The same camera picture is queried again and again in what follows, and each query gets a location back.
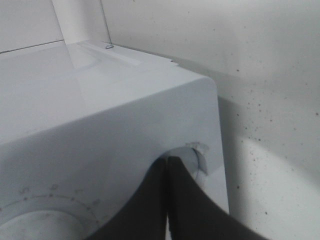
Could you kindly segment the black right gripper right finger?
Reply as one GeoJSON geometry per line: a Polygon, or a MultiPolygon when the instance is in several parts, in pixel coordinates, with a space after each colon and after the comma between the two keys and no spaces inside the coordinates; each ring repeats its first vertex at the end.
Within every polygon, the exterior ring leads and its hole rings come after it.
{"type": "Polygon", "coordinates": [[[264,240],[215,204],[177,156],[167,159],[169,231],[173,240],[264,240]]]}

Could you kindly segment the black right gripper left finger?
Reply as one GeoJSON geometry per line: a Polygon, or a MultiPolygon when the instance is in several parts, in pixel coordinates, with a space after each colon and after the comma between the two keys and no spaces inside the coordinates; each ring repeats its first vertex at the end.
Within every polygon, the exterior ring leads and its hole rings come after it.
{"type": "Polygon", "coordinates": [[[128,202],[88,240],[165,240],[169,206],[168,161],[160,157],[128,202]]]}

